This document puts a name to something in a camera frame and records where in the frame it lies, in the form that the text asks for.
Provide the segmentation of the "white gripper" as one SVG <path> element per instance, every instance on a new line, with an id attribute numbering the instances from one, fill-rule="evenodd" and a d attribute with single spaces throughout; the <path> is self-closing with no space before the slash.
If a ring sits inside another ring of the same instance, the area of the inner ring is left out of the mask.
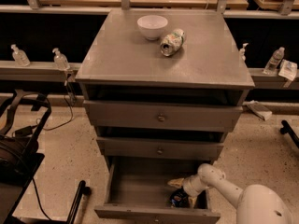
<path id="1" fill-rule="evenodd" d="M 190 196 L 188 202 L 190 208 L 194 208 L 197 203 L 197 196 L 200 195 L 204 190 L 208 189 L 208 185 L 201 180 L 199 175 L 191 175 L 189 177 L 171 179 L 167 182 L 170 187 L 176 189 L 183 188 L 184 191 Z"/>

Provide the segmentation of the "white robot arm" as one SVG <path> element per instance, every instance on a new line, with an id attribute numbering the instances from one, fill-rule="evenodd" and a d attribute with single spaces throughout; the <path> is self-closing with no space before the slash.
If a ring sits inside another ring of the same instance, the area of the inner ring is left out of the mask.
<path id="1" fill-rule="evenodd" d="M 174 207 L 194 208 L 198 196 L 213 188 L 235 208 L 236 224 L 293 224 L 290 209 L 273 190 L 259 184 L 242 189 L 211 164 L 203 163 L 195 175 L 171 179 L 167 184 L 176 188 L 170 197 Z"/>

